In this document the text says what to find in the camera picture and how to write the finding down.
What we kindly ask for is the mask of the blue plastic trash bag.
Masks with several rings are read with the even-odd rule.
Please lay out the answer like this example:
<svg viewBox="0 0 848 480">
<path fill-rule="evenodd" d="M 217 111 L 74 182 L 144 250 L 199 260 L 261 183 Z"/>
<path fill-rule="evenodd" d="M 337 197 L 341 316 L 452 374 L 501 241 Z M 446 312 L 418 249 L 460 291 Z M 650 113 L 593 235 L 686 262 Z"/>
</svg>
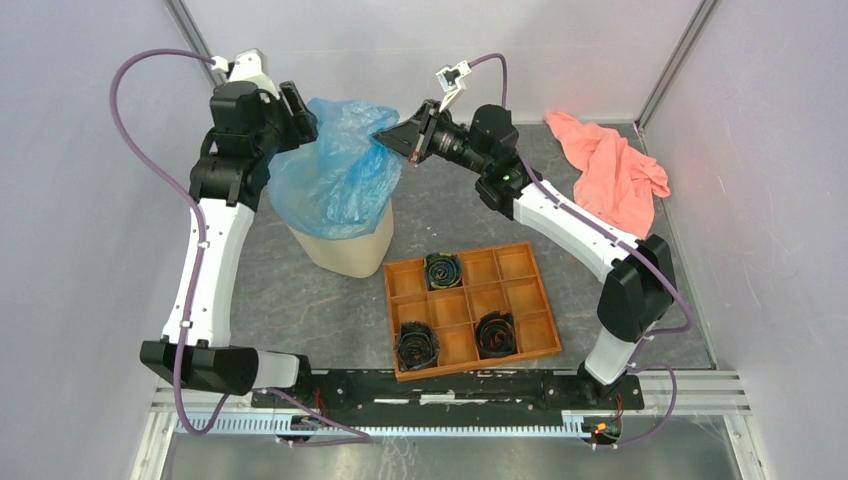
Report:
<svg viewBox="0 0 848 480">
<path fill-rule="evenodd" d="M 373 135 L 399 122 L 399 112 L 364 100 L 313 98 L 317 140 L 275 156 L 267 194 L 294 230 L 325 240 L 376 231 L 401 176 L 402 159 Z"/>
</svg>

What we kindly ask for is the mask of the beige trash bin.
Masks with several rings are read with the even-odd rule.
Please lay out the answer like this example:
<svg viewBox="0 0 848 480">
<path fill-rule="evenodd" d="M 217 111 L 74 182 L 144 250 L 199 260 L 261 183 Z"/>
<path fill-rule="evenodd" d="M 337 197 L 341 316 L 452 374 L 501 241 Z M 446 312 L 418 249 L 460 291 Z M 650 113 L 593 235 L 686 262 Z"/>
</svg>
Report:
<svg viewBox="0 0 848 480">
<path fill-rule="evenodd" d="M 371 234 L 343 240 L 313 237 L 290 227 L 310 260 L 325 270 L 352 278 L 367 278 L 383 263 L 394 235 L 392 201 Z"/>
</svg>

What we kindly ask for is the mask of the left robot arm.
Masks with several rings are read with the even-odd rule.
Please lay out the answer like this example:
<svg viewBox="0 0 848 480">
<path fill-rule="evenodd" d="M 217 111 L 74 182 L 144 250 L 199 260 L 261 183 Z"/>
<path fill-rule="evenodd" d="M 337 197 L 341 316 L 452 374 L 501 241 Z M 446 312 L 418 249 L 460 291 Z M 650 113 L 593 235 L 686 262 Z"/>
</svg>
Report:
<svg viewBox="0 0 848 480">
<path fill-rule="evenodd" d="M 172 385 L 242 396 L 276 388 L 290 407 L 306 405 L 314 381 L 304 355 L 231 343 L 231 301 L 241 251 L 268 184 L 270 160 L 318 137 L 317 119 L 292 81 L 271 93 L 249 81 L 214 89 L 213 126 L 190 172 L 192 218 L 186 262 L 173 310 L 140 360 Z"/>
</svg>

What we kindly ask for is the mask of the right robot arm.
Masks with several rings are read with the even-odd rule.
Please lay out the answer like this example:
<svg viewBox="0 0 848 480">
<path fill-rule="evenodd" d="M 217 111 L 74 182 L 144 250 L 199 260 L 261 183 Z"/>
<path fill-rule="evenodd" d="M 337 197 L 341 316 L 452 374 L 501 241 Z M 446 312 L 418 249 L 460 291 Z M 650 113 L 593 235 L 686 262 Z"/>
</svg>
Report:
<svg viewBox="0 0 848 480">
<path fill-rule="evenodd" d="M 612 401 L 639 344 L 678 295 L 668 243 L 628 234 L 558 192 L 518 153 L 519 132 L 502 106 L 483 105 L 469 124 L 458 124 L 426 100 L 373 138 L 412 164 L 436 156 L 477 174 L 475 190 L 489 209 L 542 234 L 593 273 L 602 284 L 601 331 L 581 364 L 577 392 L 591 408 Z"/>
</svg>

